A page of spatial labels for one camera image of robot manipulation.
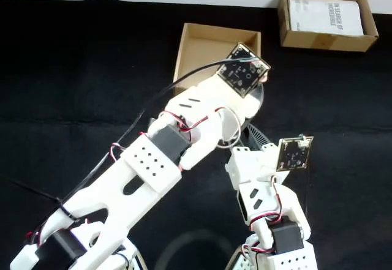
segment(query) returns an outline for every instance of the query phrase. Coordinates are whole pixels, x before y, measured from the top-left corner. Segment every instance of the black fabric background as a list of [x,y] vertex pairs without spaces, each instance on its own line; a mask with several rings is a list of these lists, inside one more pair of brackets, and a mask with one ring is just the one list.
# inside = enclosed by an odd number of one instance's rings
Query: black fabric background
[[[261,31],[273,71],[254,124],[274,142],[301,132],[315,137],[308,211],[319,269],[390,269],[392,17],[374,15],[380,40],[361,54],[280,47],[275,9],[115,0],[0,5],[2,174],[64,197],[141,103],[172,81],[184,22]],[[191,242],[168,269],[223,269],[245,240],[226,160],[213,152],[130,231],[150,269],[159,269],[157,259],[182,234]],[[303,200],[304,182],[292,173],[286,185]],[[52,206],[1,183],[1,269]]]

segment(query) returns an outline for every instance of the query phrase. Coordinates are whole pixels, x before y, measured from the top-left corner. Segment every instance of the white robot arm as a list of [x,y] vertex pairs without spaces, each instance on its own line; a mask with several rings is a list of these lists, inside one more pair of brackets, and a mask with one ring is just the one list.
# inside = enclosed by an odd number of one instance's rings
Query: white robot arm
[[[76,192],[47,219],[37,242],[26,245],[10,268],[112,270],[127,269],[132,264],[137,269],[140,264],[135,262],[135,246],[127,239],[129,230],[181,179],[183,170],[191,169],[216,147],[232,148],[239,139],[241,126],[261,107],[262,84],[257,83],[266,77],[270,67],[242,44],[228,58],[243,57],[241,53],[247,53],[247,58],[238,60],[234,70],[223,65],[212,77],[172,98],[147,132],[124,148],[108,170]],[[248,77],[252,81],[246,88]],[[227,166],[237,167],[237,173],[234,168],[228,168],[234,188],[245,195],[251,189],[250,183],[258,185],[260,193],[262,190],[271,193],[269,180],[244,179],[247,176],[242,167],[238,169],[243,159],[237,154],[241,153],[245,154],[234,149],[234,160]],[[284,179],[282,175],[284,172],[277,175],[279,181],[275,184],[284,205],[282,214],[298,222],[308,237],[310,228],[302,210],[298,210],[298,201],[293,201],[295,194],[279,184]],[[141,184],[125,195],[124,187],[136,180]],[[275,203],[265,198],[262,206],[248,217],[253,218],[264,209],[279,209],[275,196],[270,196]],[[105,223],[69,230],[75,219],[102,208],[108,210]],[[268,236],[270,229],[265,218],[255,222],[250,218],[246,223],[257,232],[261,245],[269,248],[273,240]]]
[[281,140],[279,147],[264,144],[259,151],[232,149],[225,168],[244,222],[255,232],[243,244],[232,270],[317,269],[307,242],[311,228],[296,193],[282,185],[289,170],[306,167],[312,140],[301,136]]

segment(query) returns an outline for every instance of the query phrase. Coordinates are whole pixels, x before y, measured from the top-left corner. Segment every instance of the cardboard tray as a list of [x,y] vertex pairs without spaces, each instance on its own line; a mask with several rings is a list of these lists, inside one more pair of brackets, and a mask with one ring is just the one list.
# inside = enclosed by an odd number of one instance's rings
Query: cardboard tray
[[[257,31],[185,23],[179,44],[173,81],[203,65],[225,59],[238,42],[261,54],[262,35]],[[175,94],[215,74],[218,66],[202,70],[182,81]]]
[[280,0],[278,16],[280,26],[281,45],[293,48],[316,48],[321,50],[337,51],[367,51],[379,38],[375,27],[368,0],[347,0],[358,3],[361,12],[361,21],[364,31],[363,36],[345,36],[307,31],[292,31],[288,0]]

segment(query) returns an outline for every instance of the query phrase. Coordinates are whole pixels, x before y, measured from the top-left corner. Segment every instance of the white plastic part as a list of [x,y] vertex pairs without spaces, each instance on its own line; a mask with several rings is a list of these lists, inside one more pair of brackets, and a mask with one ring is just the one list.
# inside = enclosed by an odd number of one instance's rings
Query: white plastic part
[[317,270],[313,246],[304,242],[304,248],[280,255],[257,255],[259,269]]
[[[136,175],[145,183],[132,195],[124,195],[124,186]],[[73,270],[98,268],[124,242],[128,231],[180,179],[178,167],[146,135],[140,135],[106,172],[64,204],[75,217],[108,209],[97,242],[77,260]],[[40,241],[44,242],[53,232],[71,224],[72,221],[57,210],[43,227]]]
[[[225,169],[230,176],[233,188],[241,195],[240,207],[244,211],[245,224],[249,225],[253,218],[266,212],[280,211],[271,183],[271,177],[275,176],[276,190],[282,202],[282,214],[298,223],[303,232],[303,239],[307,240],[311,235],[311,228],[296,193],[281,184],[289,171],[276,172],[278,155],[279,149],[273,143],[265,144],[261,151],[250,151],[247,147],[235,147]],[[252,229],[257,233],[260,247],[270,249],[273,245],[273,238],[265,218],[255,221]]]
[[235,264],[231,268],[231,270],[254,270],[255,268],[252,266],[251,262],[244,257],[244,255],[239,255]]
[[256,232],[258,236],[259,245],[257,247],[269,250],[274,244],[274,238],[271,230],[268,228],[268,224],[265,218],[256,220],[252,224],[252,230]]
[[229,106],[241,118],[242,123],[243,118],[254,117],[261,106],[259,98],[252,94],[242,98],[217,74],[199,83],[198,88],[203,90],[206,99],[214,99]]
[[26,245],[19,254],[12,260],[10,270],[31,270],[39,261],[36,244]]
[[252,180],[269,182],[272,176],[277,177],[277,183],[282,183],[289,171],[276,172],[278,155],[279,149],[273,143],[265,144],[261,151],[251,151],[248,147],[234,147],[232,156],[225,165],[233,188],[238,190],[239,184]]
[[[100,235],[103,227],[104,224],[102,222],[84,223],[78,227],[73,228],[71,232],[83,244],[86,250],[90,250],[91,243]],[[122,243],[122,246],[124,247],[124,250],[120,251],[119,253],[124,255],[131,264],[131,261],[136,256],[137,249],[127,238]],[[122,270],[125,269],[126,264],[126,260],[123,256],[111,255],[97,268],[97,270]]]

